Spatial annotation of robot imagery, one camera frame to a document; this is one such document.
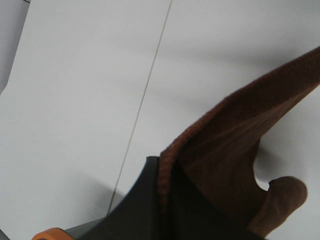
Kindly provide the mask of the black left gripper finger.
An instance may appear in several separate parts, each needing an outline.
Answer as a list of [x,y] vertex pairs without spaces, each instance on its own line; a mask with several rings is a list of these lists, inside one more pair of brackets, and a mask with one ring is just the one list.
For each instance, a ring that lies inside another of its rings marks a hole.
[[173,167],[169,212],[161,213],[157,193],[159,158],[149,156],[137,181],[103,220],[81,240],[259,240],[260,236],[229,220]]

